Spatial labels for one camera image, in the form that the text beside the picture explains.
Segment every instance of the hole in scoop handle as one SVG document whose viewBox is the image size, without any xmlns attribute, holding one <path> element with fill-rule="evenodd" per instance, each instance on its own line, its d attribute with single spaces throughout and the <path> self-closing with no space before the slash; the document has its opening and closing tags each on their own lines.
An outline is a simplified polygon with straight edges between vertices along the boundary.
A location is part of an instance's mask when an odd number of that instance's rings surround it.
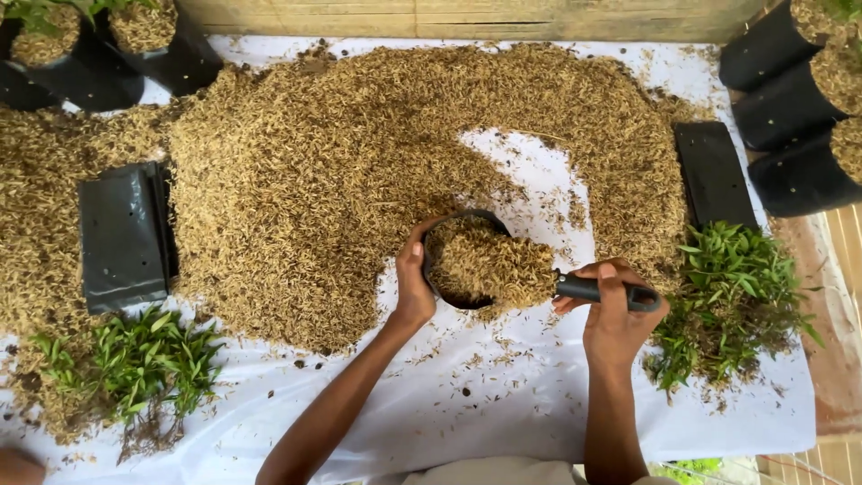
<svg viewBox="0 0 862 485">
<path fill-rule="evenodd" d="M 626 287 L 628 310 L 630 312 L 655 312 L 661 305 L 661 298 L 652 288 L 637 287 L 623 283 Z M 586 299 L 601 303 L 602 298 L 598 292 L 598 280 L 593 278 L 580 278 L 574 274 L 561 274 L 557 271 L 557 290 L 554 294 L 572 298 Z"/>
</svg>

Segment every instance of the person's right hand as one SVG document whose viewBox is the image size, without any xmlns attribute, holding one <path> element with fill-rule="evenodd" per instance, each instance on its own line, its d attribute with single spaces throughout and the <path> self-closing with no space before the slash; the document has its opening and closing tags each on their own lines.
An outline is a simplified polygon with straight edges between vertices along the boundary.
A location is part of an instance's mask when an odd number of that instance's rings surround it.
<svg viewBox="0 0 862 485">
<path fill-rule="evenodd" d="M 552 302 L 554 312 L 562 315 L 581 305 L 592 305 L 584 329 L 584 350 L 590 370 L 614 370 L 630 375 L 640 347 L 667 315 L 670 305 L 661 297 L 661 305 L 655 312 L 630 312 L 622 283 L 649 285 L 622 258 L 594 262 L 572 273 L 581 278 L 597 278 L 602 303 L 559 296 Z"/>
</svg>

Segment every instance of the wooden wall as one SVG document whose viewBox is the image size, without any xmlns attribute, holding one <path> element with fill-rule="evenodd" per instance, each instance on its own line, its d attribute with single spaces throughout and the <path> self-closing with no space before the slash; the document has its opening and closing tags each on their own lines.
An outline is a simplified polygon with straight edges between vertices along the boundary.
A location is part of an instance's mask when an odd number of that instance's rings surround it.
<svg viewBox="0 0 862 485">
<path fill-rule="evenodd" d="M 180 0 L 212 34 L 723 43 L 763 0 Z"/>
</svg>

